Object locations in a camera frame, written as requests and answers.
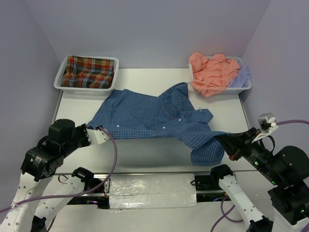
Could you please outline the white cardboard front cover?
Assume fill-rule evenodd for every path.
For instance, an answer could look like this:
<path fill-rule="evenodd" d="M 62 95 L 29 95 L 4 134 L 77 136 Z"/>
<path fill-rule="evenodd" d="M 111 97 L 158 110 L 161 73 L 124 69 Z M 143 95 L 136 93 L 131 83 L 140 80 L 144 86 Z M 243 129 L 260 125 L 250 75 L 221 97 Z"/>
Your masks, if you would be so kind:
<path fill-rule="evenodd" d="M 230 201 L 202 202 L 190 208 L 156 208 L 138 210 L 98 209 L 95 205 L 68 205 L 57 215 L 53 232 L 244 232 L 237 209 L 229 213 L 231 222 L 222 219 L 221 209 L 228 211 Z"/>

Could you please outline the right white plastic basket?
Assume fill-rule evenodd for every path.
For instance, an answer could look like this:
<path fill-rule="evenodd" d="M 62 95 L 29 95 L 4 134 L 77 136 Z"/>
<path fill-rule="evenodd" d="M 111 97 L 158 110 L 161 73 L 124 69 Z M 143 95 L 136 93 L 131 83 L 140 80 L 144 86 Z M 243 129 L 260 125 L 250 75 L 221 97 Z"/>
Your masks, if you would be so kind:
<path fill-rule="evenodd" d="M 237 60 L 239 60 L 239 61 L 243 61 L 241 58 L 238 58 L 238 57 L 227 57 L 226 56 L 226 58 L 227 59 L 235 59 L 236 61 Z M 191 64 L 190 63 L 188 63 L 189 64 L 189 73 L 190 73 L 190 76 L 191 76 L 191 78 L 192 78 L 192 80 L 193 80 L 193 74 L 192 74 L 192 67 L 191 67 Z M 244 91 L 244 90 L 249 90 L 250 88 L 252 87 L 252 83 L 251 83 L 251 80 L 249 81 L 249 87 L 246 87 L 246 88 L 228 88 L 227 87 L 227 89 L 225 90 L 225 91 L 223 91 L 223 92 L 221 92 L 220 94 L 231 94 L 231 95 L 234 95 L 234 94 L 239 94 L 239 93 L 241 93 L 242 91 Z"/>

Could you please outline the left white plastic basket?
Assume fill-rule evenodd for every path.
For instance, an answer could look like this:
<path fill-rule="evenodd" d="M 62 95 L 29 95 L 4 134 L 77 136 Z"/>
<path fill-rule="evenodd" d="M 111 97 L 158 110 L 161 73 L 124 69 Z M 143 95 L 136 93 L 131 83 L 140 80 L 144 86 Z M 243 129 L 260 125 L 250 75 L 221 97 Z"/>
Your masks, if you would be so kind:
<path fill-rule="evenodd" d="M 118 76 L 119 59 L 96 56 L 67 56 L 56 74 L 54 87 L 65 91 L 103 94 L 112 91 Z"/>

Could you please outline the silver foil tape sheet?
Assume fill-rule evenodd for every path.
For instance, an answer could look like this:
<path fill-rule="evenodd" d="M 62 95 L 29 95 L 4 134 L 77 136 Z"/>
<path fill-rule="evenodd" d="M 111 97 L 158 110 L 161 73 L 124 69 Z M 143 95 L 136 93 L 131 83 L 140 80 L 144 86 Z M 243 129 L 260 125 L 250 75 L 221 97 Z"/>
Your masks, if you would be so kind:
<path fill-rule="evenodd" d="M 115 175 L 109 188 L 111 209 L 197 206 L 193 174 Z"/>

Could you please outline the blue checked long sleeve shirt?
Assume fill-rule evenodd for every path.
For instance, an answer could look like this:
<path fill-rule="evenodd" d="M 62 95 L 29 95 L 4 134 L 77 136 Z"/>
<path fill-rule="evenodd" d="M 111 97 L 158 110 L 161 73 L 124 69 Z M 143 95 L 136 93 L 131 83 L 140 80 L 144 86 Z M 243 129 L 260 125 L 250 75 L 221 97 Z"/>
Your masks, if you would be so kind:
<path fill-rule="evenodd" d="M 92 128 L 103 127 L 113 139 L 171 137 L 192 151 L 197 166 L 220 164 L 224 149 L 216 139 L 223 131 L 212 131 L 209 109 L 195 109 L 188 96 L 187 83 L 176 84 L 158 97 L 124 90 L 113 90 L 93 119 Z"/>

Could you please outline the orange plaid folded shirt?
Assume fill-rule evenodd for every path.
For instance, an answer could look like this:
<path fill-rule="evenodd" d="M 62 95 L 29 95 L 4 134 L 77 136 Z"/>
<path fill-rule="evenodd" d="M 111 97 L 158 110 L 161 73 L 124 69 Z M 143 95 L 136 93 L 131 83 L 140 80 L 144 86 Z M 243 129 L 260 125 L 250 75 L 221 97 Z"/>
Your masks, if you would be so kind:
<path fill-rule="evenodd" d="M 112 59 L 68 56 L 62 87 L 108 89 L 114 78 Z"/>

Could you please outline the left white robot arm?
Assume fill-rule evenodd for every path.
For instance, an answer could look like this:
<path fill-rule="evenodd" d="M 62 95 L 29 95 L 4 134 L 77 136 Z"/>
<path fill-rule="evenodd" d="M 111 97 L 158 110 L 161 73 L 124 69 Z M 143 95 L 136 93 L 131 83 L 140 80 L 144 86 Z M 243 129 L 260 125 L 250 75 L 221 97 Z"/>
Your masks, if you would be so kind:
<path fill-rule="evenodd" d="M 7 215 L 0 225 L 0 230 L 45 232 L 61 208 L 76 194 L 90 192 L 95 186 L 94 174 L 79 167 L 52 198 L 45 199 L 43 206 L 37 208 L 46 187 L 64 159 L 78 148 L 90 144 L 85 124 L 76 126 L 69 119 L 56 120 L 49 127 L 48 134 L 26 152 L 12 205 L 1 210 Z"/>

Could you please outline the white plastic basket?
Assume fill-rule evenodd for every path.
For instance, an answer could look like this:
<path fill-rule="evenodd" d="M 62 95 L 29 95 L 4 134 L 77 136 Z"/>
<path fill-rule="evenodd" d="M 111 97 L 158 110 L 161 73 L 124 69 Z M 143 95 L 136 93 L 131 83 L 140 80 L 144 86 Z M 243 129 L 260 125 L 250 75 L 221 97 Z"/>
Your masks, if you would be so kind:
<path fill-rule="evenodd" d="M 243 61 L 241 58 L 238 58 L 238 57 L 227 57 L 226 56 L 226 58 L 227 59 L 235 59 L 236 61 L 237 60 L 239 60 L 239 61 Z M 191 64 L 190 63 L 188 63 L 189 64 L 189 73 L 190 73 L 190 76 L 191 76 L 191 78 L 192 78 L 192 80 L 193 80 L 193 74 L 192 74 L 192 67 L 191 67 Z M 249 90 L 250 88 L 252 87 L 252 83 L 251 83 L 251 80 L 249 81 L 249 87 L 246 87 L 246 88 L 228 88 L 227 87 L 227 89 L 225 90 L 225 91 L 223 91 L 223 92 L 221 92 L 220 94 L 231 94 L 231 95 L 234 95 L 234 94 L 239 94 L 239 93 L 241 93 L 242 91 L 244 91 L 244 90 Z"/>
<path fill-rule="evenodd" d="M 67 56 L 56 74 L 54 87 L 65 91 L 103 94 L 112 91 L 118 76 L 119 59 L 96 56 Z"/>

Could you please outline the salmon orange shirt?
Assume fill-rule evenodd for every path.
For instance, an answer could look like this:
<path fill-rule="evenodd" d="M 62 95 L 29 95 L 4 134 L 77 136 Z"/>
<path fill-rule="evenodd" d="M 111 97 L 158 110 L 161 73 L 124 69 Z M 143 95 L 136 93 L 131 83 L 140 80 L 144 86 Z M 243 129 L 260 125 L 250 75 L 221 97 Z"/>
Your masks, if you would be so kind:
<path fill-rule="evenodd" d="M 192 88 L 204 97 L 219 94 L 227 89 L 238 76 L 240 65 L 235 59 L 227 59 L 224 54 L 211 58 L 195 52 L 189 57 L 192 67 Z"/>

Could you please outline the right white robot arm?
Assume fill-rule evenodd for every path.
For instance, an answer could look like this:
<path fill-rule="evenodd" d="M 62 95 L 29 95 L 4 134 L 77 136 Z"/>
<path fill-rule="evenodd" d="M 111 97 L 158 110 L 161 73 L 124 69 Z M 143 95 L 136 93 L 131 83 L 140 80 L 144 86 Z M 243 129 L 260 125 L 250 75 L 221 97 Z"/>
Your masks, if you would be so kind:
<path fill-rule="evenodd" d="M 291 145 L 273 154 L 258 142 L 260 133 L 252 128 L 217 136 L 231 161 L 245 159 L 257 172 L 240 184 L 222 164 L 212 168 L 210 184 L 227 194 L 248 232 L 307 232 L 309 158 Z"/>

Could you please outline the lavender shirt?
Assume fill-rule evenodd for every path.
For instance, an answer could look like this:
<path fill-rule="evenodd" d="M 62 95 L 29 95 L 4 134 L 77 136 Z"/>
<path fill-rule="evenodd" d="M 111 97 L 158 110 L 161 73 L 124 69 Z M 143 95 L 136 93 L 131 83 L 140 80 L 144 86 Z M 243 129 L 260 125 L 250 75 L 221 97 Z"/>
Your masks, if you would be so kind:
<path fill-rule="evenodd" d="M 240 69 L 236 78 L 233 78 L 228 88 L 246 88 L 249 87 L 249 81 L 251 79 L 249 68 L 243 61 L 237 60 Z"/>

